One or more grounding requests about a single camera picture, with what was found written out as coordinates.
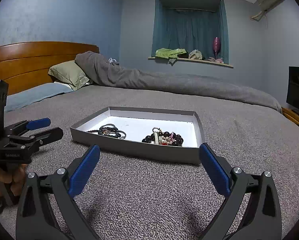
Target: wooden nightstand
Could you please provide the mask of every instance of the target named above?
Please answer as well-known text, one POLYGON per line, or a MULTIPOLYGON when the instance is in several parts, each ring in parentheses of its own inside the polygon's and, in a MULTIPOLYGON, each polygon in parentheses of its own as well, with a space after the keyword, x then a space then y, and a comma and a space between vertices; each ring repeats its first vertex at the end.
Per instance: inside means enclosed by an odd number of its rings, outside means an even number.
POLYGON ((283 115, 299 126, 299 115, 294 113, 291 109, 282 107, 283 115))

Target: wooden headboard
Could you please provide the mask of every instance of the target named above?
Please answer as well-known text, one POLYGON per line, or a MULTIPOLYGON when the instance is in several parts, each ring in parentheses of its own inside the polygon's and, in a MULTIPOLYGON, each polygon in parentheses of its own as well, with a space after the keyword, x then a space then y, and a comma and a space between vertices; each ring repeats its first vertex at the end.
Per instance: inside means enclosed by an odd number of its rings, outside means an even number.
POLYGON ((86 51, 99 53, 96 45, 34 41, 0 46, 0 79, 8 83, 12 95, 45 83, 53 82, 48 69, 56 64, 74 60, 86 51))

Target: pillow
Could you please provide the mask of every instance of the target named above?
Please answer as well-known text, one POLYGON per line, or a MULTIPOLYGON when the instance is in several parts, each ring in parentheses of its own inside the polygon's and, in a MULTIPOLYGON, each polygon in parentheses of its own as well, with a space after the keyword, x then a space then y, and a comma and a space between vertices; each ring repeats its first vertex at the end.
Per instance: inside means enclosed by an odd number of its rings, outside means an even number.
POLYGON ((62 82, 62 81, 54 81, 54 83, 61 84, 61 85, 63 85, 63 86, 67 86, 68 88, 72 89, 72 87, 71 87, 69 84, 64 83, 64 82, 62 82))
POLYGON ((65 85, 56 83, 43 84, 14 95, 7 96, 5 112, 28 106, 34 102, 41 101, 59 94, 73 92, 73 90, 65 85))
POLYGON ((48 74, 56 77, 59 81, 69 84, 74 91, 89 81, 89 78, 74 60, 50 67, 48 74))

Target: blue curtain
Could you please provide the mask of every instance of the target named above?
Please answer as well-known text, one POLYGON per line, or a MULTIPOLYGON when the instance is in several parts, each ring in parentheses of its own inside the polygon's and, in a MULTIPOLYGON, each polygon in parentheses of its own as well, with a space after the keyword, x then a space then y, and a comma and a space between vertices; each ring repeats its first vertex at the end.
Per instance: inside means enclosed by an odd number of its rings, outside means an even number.
POLYGON ((223 1, 217 12, 208 12, 165 8, 160 0, 155 0, 153 57, 156 50, 161 48, 186 49, 188 53, 198 49, 205 58, 215 57, 215 37, 221 40, 221 52, 217 58, 222 57, 224 62, 228 63, 228 34, 223 1))
POLYGON ((228 64, 228 29, 225 4, 222 0, 217 10, 217 16, 219 19, 219 32, 220 32, 220 53, 218 58, 222 58, 225 64, 228 64))

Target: blue pillow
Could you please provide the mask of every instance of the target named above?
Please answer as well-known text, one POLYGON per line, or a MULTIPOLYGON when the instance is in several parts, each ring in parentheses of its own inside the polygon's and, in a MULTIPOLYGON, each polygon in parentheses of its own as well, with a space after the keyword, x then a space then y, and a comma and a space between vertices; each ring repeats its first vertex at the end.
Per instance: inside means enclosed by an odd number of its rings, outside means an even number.
POLYGON ((68 92, 73 92, 73 90, 62 84, 46 83, 8 96, 4 111, 9 112, 24 106, 28 106, 34 102, 41 101, 45 98, 51 98, 53 96, 68 92))

